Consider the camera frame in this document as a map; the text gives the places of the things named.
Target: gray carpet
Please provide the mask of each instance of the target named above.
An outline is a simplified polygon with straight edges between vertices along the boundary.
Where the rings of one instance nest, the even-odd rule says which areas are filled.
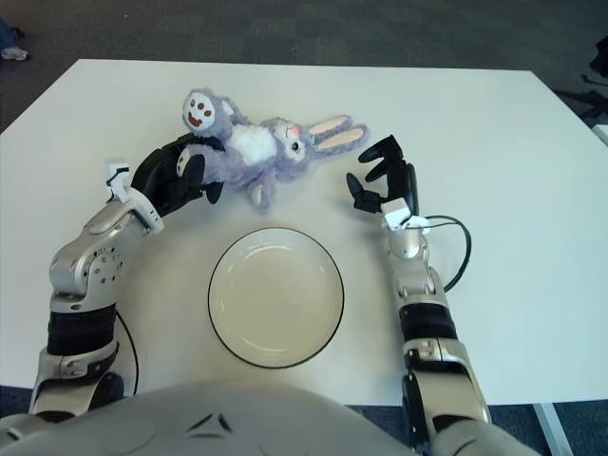
[[[0,0],[0,15],[33,55],[0,64],[0,131],[79,58],[531,69],[554,88],[608,95],[580,79],[608,34],[606,0]],[[28,399],[0,388],[0,416]],[[354,408],[403,438],[399,408]],[[608,403],[556,409],[575,455],[608,454]],[[491,411],[548,454],[530,406]]]

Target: white plate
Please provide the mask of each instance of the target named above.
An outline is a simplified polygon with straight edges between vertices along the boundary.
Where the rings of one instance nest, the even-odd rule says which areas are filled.
[[[226,348],[263,368],[288,368],[315,356],[337,330],[342,278],[314,239],[286,228],[254,231],[218,262],[209,314]]]

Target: person's foot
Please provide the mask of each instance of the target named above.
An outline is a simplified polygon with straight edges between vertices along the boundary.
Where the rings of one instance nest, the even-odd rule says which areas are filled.
[[[4,60],[17,60],[21,62],[29,58],[29,53],[26,50],[15,46],[2,49],[2,52],[0,52],[0,56],[2,56]]]

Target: plush rabbit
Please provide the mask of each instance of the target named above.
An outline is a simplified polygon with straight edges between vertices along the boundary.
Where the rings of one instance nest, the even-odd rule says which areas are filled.
[[[183,120],[195,136],[214,136],[225,150],[189,144],[178,158],[178,176],[187,175],[193,158],[202,155],[200,183],[246,187],[252,203],[262,209],[271,204],[276,181],[290,181],[304,173],[310,160],[356,149],[369,136],[366,126],[352,126],[346,115],[308,128],[280,118],[253,124],[229,98],[206,88],[190,92]]]

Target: purple fur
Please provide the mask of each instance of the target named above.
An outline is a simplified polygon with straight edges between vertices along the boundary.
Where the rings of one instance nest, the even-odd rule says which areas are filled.
[[[224,144],[224,151],[215,150],[207,145],[191,144],[187,147],[187,151],[192,154],[201,154],[205,158],[205,170],[202,183],[225,182],[238,187],[246,187],[247,192],[252,199],[252,202],[260,209],[266,209],[270,206],[275,194],[276,181],[292,181],[293,179],[304,174],[308,168],[309,162],[322,157],[340,154],[351,151],[363,145],[370,132],[368,128],[362,124],[352,126],[352,118],[346,116],[343,123],[336,128],[323,131],[314,136],[304,126],[291,123],[285,119],[273,118],[262,122],[260,125],[254,125],[245,117],[236,107],[234,102],[227,97],[217,97],[208,88],[195,89],[190,92],[186,103],[190,99],[193,92],[199,92],[209,99],[215,109],[215,121],[206,126],[204,130],[196,132],[187,119],[185,111],[189,109],[187,104],[184,104],[184,122],[195,133],[204,137],[215,136]],[[223,108],[222,102],[225,102],[234,111],[228,115]],[[243,138],[248,138],[244,135],[242,128],[239,128],[239,135],[235,136],[233,125],[250,125],[252,128],[251,146],[256,144],[261,145],[259,150],[246,149],[247,141],[243,142]],[[340,144],[336,147],[328,149],[319,149],[320,143],[335,136],[338,133],[347,131],[349,128],[361,128],[364,135],[356,141]],[[266,133],[260,132],[260,129],[266,130]],[[274,140],[273,148],[269,145],[268,133],[272,134]],[[247,164],[245,160],[251,162],[252,157],[259,153],[260,157],[268,157],[265,160],[257,161],[253,164]]]
[[[329,149],[324,149],[324,150],[319,150],[319,151],[313,152],[314,157],[312,157],[312,158],[318,159],[318,158],[322,158],[322,157],[327,157],[329,155],[337,155],[337,154],[342,154],[344,152],[349,152],[353,149],[361,147],[370,138],[370,129],[367,128],[365,125],[359,124],[359,125],[352,126],[351,128],[361,128],[363,130],[363,136],[353,142],[348,142],[346,144],[337,145],[336,147],[330,147]]]

